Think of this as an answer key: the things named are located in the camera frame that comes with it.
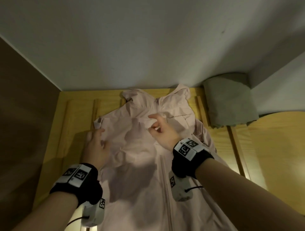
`hand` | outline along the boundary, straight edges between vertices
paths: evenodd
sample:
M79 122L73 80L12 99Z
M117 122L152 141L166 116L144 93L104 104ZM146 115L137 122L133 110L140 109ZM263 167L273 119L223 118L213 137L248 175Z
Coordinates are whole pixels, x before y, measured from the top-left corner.
M182 140L182 137L172 128L160 114L149 115L148 118L156 119L149 129L149 133L158 143L168 151L173 151L175 145Z
M110 143L101 141L102 132L105 129L97 129L94 132L88 132L86 144L81 157L81 163L92 164L99 170L109 158Z

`black cable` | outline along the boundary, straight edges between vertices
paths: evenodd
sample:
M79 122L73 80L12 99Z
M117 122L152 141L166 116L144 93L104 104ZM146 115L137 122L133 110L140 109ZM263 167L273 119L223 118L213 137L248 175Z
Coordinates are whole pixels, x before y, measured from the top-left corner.
M79 220L79 219L83 219L83 218L88 219L89 216L84 216L84 217L76 218L76 219L74 219L73 221L70 221L70 222L67 224L67 226L68 226L69 224L71 224L72 222L75 222L75 221L77 221L77 220Z
M189 188L189 189L185 189L184 191L187 193L188 191L190 191L192 189L196 189L196 188L203 188L203 186L192 187L192 188Z

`black wristband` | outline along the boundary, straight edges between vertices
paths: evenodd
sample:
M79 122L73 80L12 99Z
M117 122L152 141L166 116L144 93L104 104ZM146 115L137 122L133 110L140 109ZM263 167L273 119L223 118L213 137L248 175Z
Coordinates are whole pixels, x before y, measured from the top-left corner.
M196 179L196 169L208 158L214 159L208 147L189 138L179 141L173 148L172 171L180 178L190 176Z
M50 194L57 191L74 194L78 199L78 206L86 201L96 204L103 195L97 177L98 170L91 164L72 165L55 182Z

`brown wall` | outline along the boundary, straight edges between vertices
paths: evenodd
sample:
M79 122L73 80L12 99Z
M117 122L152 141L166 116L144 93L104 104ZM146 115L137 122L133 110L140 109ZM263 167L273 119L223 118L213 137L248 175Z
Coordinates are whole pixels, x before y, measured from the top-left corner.
M32 209L60 90L0 39L0 226Z

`wooden surface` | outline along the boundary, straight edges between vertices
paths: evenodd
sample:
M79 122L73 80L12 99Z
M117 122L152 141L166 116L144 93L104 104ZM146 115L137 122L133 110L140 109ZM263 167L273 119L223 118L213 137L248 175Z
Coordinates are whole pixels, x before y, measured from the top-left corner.
M1 230L32 210L59 92L0 39Z
M256 152L254 162L254 153L245 158L248 169L259 166L267 190L305 215L305 112L267 115L248 128Z
M147 93L158 98L174 89L147 89ZM203 88L190 88L188 100L196 118L207 124L207 111ZM50 132L37 187L34 207L47 197L50 188L66 168L78 162L84 144L86 132L92 129L92 121L98 116L107 114L126 100L121 96L122 90L110 91L71 91L61 92ZM218 150L218 154L236 172L238 166L231 146L227 128L208 128Z

